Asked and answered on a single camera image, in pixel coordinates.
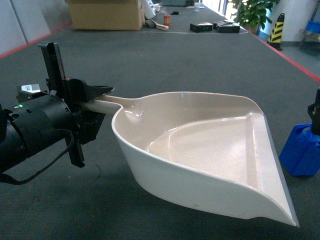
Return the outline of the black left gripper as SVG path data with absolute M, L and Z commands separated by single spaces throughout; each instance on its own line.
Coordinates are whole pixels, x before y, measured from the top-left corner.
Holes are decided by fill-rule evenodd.
M 69 130 L 74 138 L 68 153 L 71 163 L 79 168 L 85 166 L 81 144 L 94 141 L 105 118 L 104 113 L 80 111 L 71 100 L 71 83 L 65 76 L 60 49 L 57 43 L 39 44 L 44 58 L 48 78 L 48 91 L 33 92 L 22 87 L 17 94 L 20 104 L 28 104 L 29 109 L 42 111 L 55 129 Z M 88 103 L 114 91 L 112 86 L 85 85 L 83 102 Z

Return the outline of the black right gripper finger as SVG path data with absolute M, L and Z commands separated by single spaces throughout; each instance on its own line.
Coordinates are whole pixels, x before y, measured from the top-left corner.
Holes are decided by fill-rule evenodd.
M 315 101 L 307 108 L 307 113 L 311 118 L 311 132 L 314 135 L 320 134 L 320 88 L 317 89 Z

